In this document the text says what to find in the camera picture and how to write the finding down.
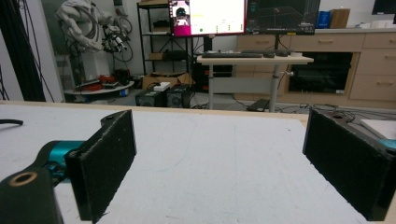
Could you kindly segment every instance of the cabinet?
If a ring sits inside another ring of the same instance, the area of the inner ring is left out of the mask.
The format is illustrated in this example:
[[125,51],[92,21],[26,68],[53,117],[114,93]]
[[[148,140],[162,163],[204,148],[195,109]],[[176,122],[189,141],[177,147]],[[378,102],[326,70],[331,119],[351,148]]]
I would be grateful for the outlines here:
[[173,38],[170,26],[154,29],[153,23],[169,21],[167,4],[136,3],[144,75],[153,72],[189,72],[189,39]]
[[[268,49],[274,45],[271,35],[241,35],[237,49]],[[283,46],[298,52],[352,53],[345,91],[341,93],[289,91],[285,77],[276,101],[291,104],[319,104],[396,108],[396,31],[332,29],[315,35],[284,36]],[[271,67],[238,66],[237,77],[268,76]],[[237,94],[236,99],[256,101],[266,94]]]

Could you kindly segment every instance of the robotic arm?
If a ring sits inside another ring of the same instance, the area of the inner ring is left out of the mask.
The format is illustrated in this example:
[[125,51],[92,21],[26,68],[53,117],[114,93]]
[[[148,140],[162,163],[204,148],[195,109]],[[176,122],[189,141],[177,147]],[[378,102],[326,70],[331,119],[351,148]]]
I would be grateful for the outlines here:
[[[78,43],[81,52],[121,52],[127,48],[124,40],[129,40],[120,27],[113,25],[114,18],[109,12],[94,8],[91,0],[68,0],[57,10],[65,35]],[[100,27],[104,28],[102,40]]]

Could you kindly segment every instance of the white table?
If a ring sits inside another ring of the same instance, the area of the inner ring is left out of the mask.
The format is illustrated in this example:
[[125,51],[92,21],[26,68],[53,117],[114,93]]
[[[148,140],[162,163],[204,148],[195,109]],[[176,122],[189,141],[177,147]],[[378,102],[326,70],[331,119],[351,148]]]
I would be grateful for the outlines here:
[[[24,121],[0,126],[0,179],[124,109],[137,155],[99,223],[367,223],[303,154],[307,115],[0,101],[0,119]],[[83,223],[71,185],[55,193],[64,223]]]
[[277,95],[277,84],[279,82],[279,66],[281,64],[306,64],[312,63],[314,60],[306,57],[278,57],[275,58],[203,58],[202,56],[198,56],[197,62],[202,65],[209,65],[209,109],[213,109],[213,93],[215,90],[215,79],[221,79],[221,81],[228,81],[220,83],[218,86],[226,86],[225,89],[219,92],[235,92],[237,85],[253,85],[257,82],[263,82],[262,78],[260,80],[254,80],[253,78],[237,78],[237,77],[213,77],[213,65],[222,65],[222,64],[273,64],[274,65],[274,73],[270,80],[267,83],[271,84],[262,86],[262,92],[270,92],[270,112],[275,111],[276,104],[276,95]]

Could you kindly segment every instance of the drawer handle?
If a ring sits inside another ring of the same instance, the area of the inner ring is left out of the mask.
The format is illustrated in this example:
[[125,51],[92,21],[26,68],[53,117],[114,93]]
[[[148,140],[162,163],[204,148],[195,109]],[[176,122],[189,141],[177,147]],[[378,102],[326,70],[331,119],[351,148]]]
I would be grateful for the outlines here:
[[396,55],[385,55],[386,59],[396,59]]
[[332,42],[334,42],[333,40],[319,40],[318,41],[320,44],[331,44]]
[[393,85],[393,81],[377,81],[376,84],[378,86],[391,86]]
[[257,44],[268,44],[268,43],[270,43],[270,41],[269,40],[256,40],[256,43]]

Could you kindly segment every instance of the computer monitor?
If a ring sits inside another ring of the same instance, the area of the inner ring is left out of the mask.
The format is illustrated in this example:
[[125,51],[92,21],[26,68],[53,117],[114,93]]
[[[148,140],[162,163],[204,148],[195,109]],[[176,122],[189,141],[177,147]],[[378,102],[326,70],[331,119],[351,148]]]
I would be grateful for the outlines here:
[[396,24],[396,1],[395,0],[375,0],[373,15],[395,14],[393,24]]
[[246,0],[169,0],[172,36],[241,35]]
[[320,0],[247,0],[248,34],[313,35]]

